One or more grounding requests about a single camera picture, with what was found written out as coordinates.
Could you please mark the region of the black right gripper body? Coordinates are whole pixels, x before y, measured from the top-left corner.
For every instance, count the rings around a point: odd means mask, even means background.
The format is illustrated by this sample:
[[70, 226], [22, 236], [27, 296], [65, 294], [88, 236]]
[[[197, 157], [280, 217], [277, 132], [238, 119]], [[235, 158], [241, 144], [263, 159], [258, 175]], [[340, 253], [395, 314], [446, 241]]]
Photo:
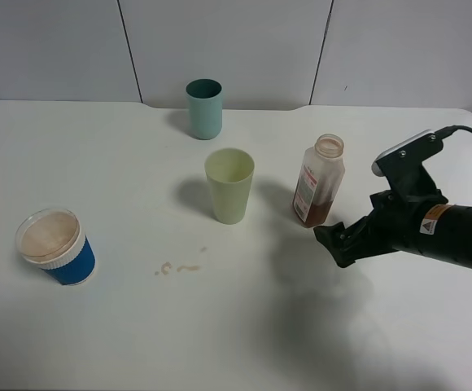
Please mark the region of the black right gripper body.
[[388, 191], [372, 196], [378, 210], [375, 226], [387, 233], [390, 247], [429, 257], [422, 240], [434, 237], [440, 218], [450, 209], [448, 199], [421, 163], [376, 160], [372, 170], [390, 184]]

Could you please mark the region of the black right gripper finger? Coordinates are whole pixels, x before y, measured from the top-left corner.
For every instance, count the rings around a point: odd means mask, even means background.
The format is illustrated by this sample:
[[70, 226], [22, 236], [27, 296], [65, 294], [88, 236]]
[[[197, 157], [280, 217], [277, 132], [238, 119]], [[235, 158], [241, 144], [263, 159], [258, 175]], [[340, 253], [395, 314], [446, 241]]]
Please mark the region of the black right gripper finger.
[[391, 242], [398, 225], [395, 213], [371, 213], [349, 227], [338, 222], [333, 226], [316, 226], [313, 232], [337, 266], [347, 268], [360, 259], [394, 253]]

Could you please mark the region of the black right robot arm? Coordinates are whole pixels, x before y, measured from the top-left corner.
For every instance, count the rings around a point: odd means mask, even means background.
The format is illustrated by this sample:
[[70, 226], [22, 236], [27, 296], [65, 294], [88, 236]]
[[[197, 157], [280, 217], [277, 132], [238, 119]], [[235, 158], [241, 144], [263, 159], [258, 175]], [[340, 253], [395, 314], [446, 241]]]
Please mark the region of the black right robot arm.
[[472, 269], [472, 206], [449, 204], [423, 165], [379, 167], [390, 188], [371, 195], [369, 215], [313, 230], [336, 264], [405, 252]]

